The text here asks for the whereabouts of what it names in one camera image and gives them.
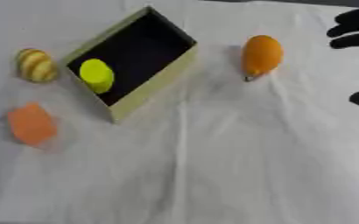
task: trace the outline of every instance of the cardboard box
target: cardboard box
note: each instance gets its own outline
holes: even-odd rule
[[[63,63],[76,78],[85,60],[110,66],[116,81],[108,93],[95,94],[120,121],[154,93],[172,82],[194,60],[196,41],[159,14],[145,7],[68,55]]]

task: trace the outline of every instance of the white cloth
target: white cloth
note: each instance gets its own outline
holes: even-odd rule
[[[152,4],[199,41],[197,65],[119,125],[63,75],[18,80],[10,61],[36,47],[60,59]],[[326,31],[348,8],[292,3],[0,0],[0,221],[359,224],[359,48]],[[247,38],[285,48],[245,83]],[[4,113],[38,101],[60,121],[43,153],[15,143]]]

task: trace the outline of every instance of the toy fruit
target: toy fruit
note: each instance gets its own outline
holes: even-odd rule
[[[15,138],[32,147],[40,146],[57,134],[53,119],[36,102],[9,112],[8,123]]]
[[[89,59],[80,67],[80,77],[97,94],[108,92],[114,81],[114,72],[99,59]]]
[[[47,82],[57,77],[55,63],[50,56],[37,49],[24,49],[16,58],[23,79],[33,82]]]
[[[269,73],[283,59],[283,48],[269,36],[251,38],[243,48],[242,66],[250,80]]]

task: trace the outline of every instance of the striped fruit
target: striped fruit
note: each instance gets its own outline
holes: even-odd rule
[[[37,49],[24,49],[17,56],[18,69],[23,79],[47,82],[57,77],[55,63],[47,53]]]

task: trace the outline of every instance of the orange block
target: orange block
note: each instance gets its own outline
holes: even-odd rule
[[[57,127],[50,115],[36,102],[8,113],[13,135],[24,144],[36,147],[57,134]]]

